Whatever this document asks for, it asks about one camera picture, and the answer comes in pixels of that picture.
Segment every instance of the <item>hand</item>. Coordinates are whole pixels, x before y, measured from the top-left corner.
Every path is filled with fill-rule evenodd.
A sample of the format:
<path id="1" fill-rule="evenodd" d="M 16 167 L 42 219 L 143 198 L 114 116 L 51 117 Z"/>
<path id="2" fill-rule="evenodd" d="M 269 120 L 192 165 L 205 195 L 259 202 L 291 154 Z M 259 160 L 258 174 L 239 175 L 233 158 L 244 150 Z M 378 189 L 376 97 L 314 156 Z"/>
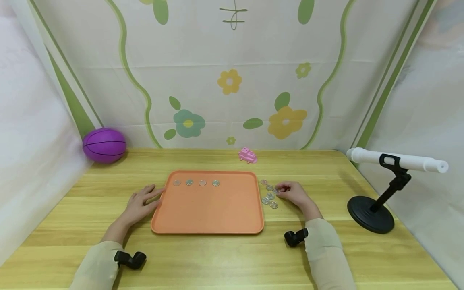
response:
<path id="1" fill-rule="evenodd" d="M 311 219 L 323 219 L 316 203 L 308 196 L 301 184 L 296 181 L 284 181 L 275 186 L 278 190 L 276 194 L 279 198 L 291 201 L 300 208 L 306 221 Z"/>
<path id="2" fill-rule="evenodd" d="M 147 203 L 147 201 L 163 192 L 164 188 L 155 190 L 154 184 L 147 185 L 142 190 L 134 192 L 127 202 L 126 209 L 118 220 L 128 226 L 134 225 L 136 222 L 152 213 L 159 206 L 160 200 L 155 200 L 150 203 Z"/>

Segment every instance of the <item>person's left hand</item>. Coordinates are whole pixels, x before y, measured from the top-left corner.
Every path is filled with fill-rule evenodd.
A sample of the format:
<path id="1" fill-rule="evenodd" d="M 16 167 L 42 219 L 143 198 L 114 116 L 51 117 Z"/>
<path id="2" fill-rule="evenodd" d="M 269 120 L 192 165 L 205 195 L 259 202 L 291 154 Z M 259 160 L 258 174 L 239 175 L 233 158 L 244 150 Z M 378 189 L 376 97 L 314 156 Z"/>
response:
<path id="1" fill-rule="evenodd" d="M 134 192 L 124 212 L 119 217 L 119 220 L 126 223 L 128 226 L 134 225 L 139 220 L 143 219 L 152 213 L 160 204 L 160 200 L 155 200 L 147 203 L 148 200 L 160 195 L 164 192 L 164 188 L 155 190 L 155 185 L 147 185 L 142 190 Z"/>

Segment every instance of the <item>orange tray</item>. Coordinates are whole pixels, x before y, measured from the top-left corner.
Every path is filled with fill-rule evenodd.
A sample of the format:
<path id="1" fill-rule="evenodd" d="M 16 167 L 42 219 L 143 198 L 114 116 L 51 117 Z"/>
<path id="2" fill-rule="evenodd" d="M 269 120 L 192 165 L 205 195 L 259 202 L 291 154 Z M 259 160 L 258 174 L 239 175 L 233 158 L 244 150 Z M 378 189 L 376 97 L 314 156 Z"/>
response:
<path id="1" fill-rule="evenodd" d="M 193 185 L 186 185 L 188 179 Z M 175 186 L 175 180 L 181 184 Z M 151 220 L 159 234 L 257 234 L 263 228 L 258 179 L 246 171 L 172 172 Z"/>

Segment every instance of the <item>black stand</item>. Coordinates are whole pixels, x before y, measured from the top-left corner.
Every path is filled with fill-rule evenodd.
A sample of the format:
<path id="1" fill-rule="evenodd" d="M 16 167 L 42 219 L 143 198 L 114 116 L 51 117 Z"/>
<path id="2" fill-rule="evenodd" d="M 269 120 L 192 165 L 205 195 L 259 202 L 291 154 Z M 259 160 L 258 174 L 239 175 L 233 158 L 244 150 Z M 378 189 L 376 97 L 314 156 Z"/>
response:
<path id="1" fill-rule="evenodd" d="M 122 251 L 117 251 L 115 255 L 115 262 L 117 262 L 118 266 L 126 265 L 132 270 L 140 269 L 146 259 L 147 255 L 142 252 L 135 252 L 134 257 Z"/>
<path id="2" fill-rule="evenodd" d="M 386 164 L 385 158 L 393 158 L 394 164 Z M 400 158 L 393 155 L 382 154 L 379 158 L 382 167 L 388 168 L 395 174 L 390 182 L 390 187 L 377 199 L 367 196 L 355 196 L 348 201 L 348 212 L 351 217 L 363 228 L 375 233 L 388 233 L 394 226 L 392 214 L 384 206 L 384 203 L 398 190 L 411 180 L 407 169 L 400 167 Z"/>

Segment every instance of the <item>black stand base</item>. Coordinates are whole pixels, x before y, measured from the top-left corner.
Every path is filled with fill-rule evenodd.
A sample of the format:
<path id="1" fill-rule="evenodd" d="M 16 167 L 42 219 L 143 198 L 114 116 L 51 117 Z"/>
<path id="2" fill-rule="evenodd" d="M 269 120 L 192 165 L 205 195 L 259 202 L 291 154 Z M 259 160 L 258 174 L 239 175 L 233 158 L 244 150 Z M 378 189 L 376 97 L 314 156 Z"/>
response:
<path id="1" fill-rule="evenodd" d="M 363 228 L 375 233 L 388 233 L 394 226 L 392 214 L 384 206 L 377 212 L 370 210 L 375 200 L 367 196 L 355 196 L 348 201 L 348 212 Z"/>

